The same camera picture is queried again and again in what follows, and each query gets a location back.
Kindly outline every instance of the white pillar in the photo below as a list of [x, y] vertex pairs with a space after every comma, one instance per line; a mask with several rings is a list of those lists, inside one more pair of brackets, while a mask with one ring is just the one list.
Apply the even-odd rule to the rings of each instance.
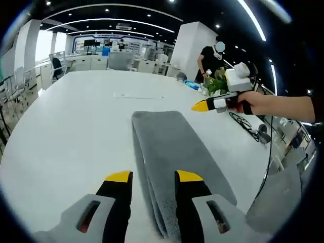
[[194, 81], [198, 72], [198, 56], [204, 47], [215, 44], [216, 36], [214, 31], [200, 22], [181, 25], [170, 63]]
[[35, 67], [36, 43], [41, 22], [32, 19], [19, 29], [15, 49], [15, 70], [21, 66], [25, 70]]
[[51, 42], [51, 54], [55, 53], [56, 37], [57, 37], [57, 33], [53, 33], [52, 42]]
[[67, 35], [66, 36], [66, 42], [65, 42], [65, 54], [69, 55], [72, 53], [73, 49], [73, 36]]

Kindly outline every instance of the computer monitor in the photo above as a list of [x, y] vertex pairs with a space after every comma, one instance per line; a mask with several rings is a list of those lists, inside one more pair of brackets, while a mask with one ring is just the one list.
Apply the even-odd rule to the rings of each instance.
[[87, 39], [84, 42], [84, 46], [85, 47], [91, 47], [91, 46], [94, 46], [95, 43], [96, 43], [96, 40], [95, 39]]

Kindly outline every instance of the window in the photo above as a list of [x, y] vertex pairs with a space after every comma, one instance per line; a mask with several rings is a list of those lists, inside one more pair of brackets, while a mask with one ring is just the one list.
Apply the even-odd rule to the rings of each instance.
[[49, 57], [51, 53], [53, 32], [40, 30], [36, 43], [35, 61], [40, 61]]
[[66, 34], [58, 32], [56, 36], [54, 52], [64, 52], [65, 44], [66, 44]]

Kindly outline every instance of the face mask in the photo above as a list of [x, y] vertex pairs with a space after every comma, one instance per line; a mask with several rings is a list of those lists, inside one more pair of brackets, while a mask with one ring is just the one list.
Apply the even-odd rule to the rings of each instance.
[[216, 57], [218, 60], [222, 60], [222, 54], [217, 53], [214, 47], [213, 50], [214, 50], [214, 57]]

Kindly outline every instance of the human hand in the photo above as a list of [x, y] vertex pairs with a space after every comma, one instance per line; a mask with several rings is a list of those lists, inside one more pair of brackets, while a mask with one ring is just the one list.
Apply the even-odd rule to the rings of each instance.
[[202, 76], [203, 76], [204, 78], [209, 78], [209, 76], [208, 76], [207, 73], [204, 73]]
[[262, 95], [255, 91], [248, 91], [240, 94], [237, 100], [235, 111], [237, 113], [244, 113], [242, 101], [246, 100], [251, 105], [251, 110], [254, 115], [268, 114], [270, 96]]

